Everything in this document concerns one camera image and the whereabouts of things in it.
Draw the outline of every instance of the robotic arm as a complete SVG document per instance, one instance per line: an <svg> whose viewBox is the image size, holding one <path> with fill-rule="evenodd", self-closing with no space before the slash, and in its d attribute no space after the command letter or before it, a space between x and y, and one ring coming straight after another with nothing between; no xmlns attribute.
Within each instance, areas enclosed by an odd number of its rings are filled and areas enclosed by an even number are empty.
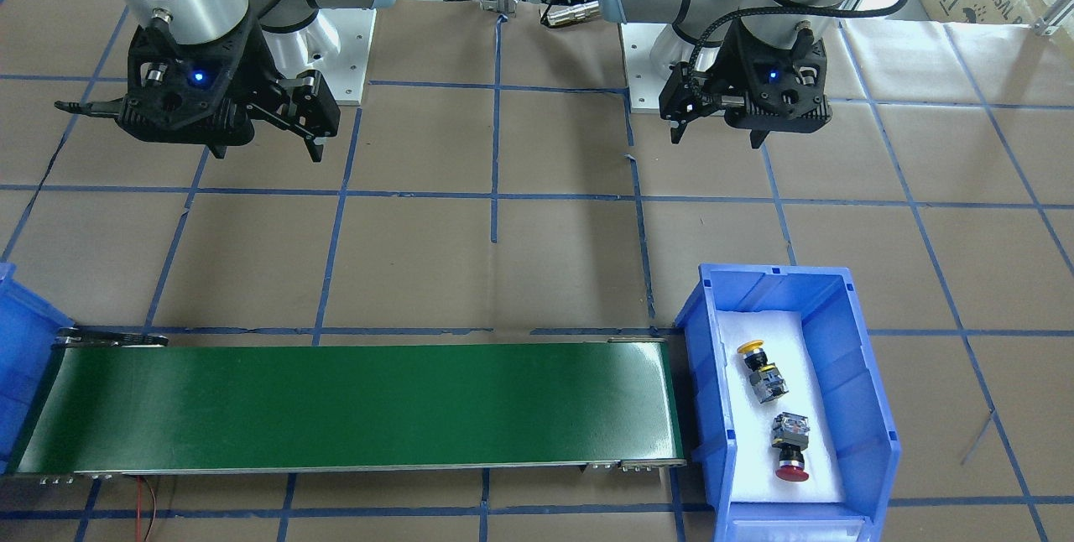
<svg viewBox="0 0 1074 542"><path fill-rule="evenodd" d="M824 94L827 54L818 36L833 17L882 17L906 2L840 10L844 1L600 0L600 6L610 21L671 24L673 36L668 41L666 30L652 58L670 63L659 106L672 144L690 121L722 113L729 126L750 130L759 148L773 130L813 133L831 120ZM706 26L709 19L714 21Z"/></svg>
<svg viewBox="0 0 1074 542"><path fill-rule="evenodd" d="M57 102L114 118L140 141L203 144L222 159L253 140L253 120L304 141L320 161L339 107L315 61L339 52L321 8L388 6L394 0L126 0L139 21L127 94L112 102ZM279 68L293 73L288 78Z"/></svg>

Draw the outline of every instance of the tiled surface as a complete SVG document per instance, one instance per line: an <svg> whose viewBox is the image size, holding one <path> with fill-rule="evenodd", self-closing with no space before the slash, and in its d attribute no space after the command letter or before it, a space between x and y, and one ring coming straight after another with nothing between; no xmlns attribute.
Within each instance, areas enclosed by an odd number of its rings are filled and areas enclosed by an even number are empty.
<svg viewBox="0 0 1074 542"><path fill-rule="evenodd" d="M697 264L847 266L904 443L884 539L1036 540L1030 504L1050 540L1071 538L1074 488L1056 465L1074 450L1057 399L1074 357L1060 251L1074 250L1074 76L1047 48L1034 54L1025 29L833 26L834 121L755 151L719 118L672 147L661 121L628 117L613 26L548 30L521 6L499 26L497 59L496 17L476 3L400 2L379 15L361 118L344 109L324 163L267 127L202 166L197 148L83 120L20 225L70 121L53 100L118 88L88 76L102 56L102 76L124 73L131 19L103 53L121 8L0 3L0 248L19 281L77 320L142 328L151 316L177 347L570 342L652 325L668 336L693 446L682 336L666 327ZM948 31L1001 105L983 105ZM960 467L986 390L1004 435L989 428ZM698 469L676 481L575 469L168 478L154 480L164 518L153 540L710 540ZM3 480L0 539L73 541L84 517L84 540L129 537L133 487Z"/></svg>

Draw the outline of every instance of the blue box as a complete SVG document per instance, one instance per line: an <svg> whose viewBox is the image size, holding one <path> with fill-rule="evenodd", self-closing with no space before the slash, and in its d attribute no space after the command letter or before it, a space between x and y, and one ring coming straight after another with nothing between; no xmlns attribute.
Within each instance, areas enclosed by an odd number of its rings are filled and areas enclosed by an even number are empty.
<svg viewBox="0 0 1074 542"><path fill-rule="evenodd" d="M45 373L56 332L74 324L15 282L14 274L14 264L0 263L0 473Z"/></svg>
<svg viewBox="0 0 1074 542"><path fill-rule="evenodd" d="M875 542L884 527L901 446L851 272L844 267L710 264L676 317L685 328L705 471L716 510L714 542ZM732 502L737 453L717 311L793 311L819 384L843 503Z"/></svg>

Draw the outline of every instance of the green conveyor belt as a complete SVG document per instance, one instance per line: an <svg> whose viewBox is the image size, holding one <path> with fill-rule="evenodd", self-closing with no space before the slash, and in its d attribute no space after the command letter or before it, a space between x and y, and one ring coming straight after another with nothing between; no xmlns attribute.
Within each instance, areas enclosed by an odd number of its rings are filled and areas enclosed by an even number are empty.
<svg viewBox="0 0 1074 542"><path fill-rule="evenodd" d="M9 472L683 458L658 342L69 348L50 368Z"/></svg>

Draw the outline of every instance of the white mounting plate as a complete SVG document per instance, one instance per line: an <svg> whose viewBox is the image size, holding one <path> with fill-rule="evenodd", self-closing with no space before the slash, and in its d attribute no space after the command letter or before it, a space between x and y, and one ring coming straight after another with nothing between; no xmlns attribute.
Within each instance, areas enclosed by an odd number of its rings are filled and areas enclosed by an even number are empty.
<svg viewBox="0 0 1074 542"><path fill-rule="evenodd" d="M339 55L315 61L313 68L323 73L339 105L362 105L377 11L322 10L321 15L329 18L339 33Z"/></svg>
<svg viewBox="0 0 1074 542"><path fill-rule="evenodd" d="M626 68L626 83L630 87L632 113L658 114L661 90L666 79L649 61L656 36L667 24L620 24L623 38L623 63Z"/></svg>

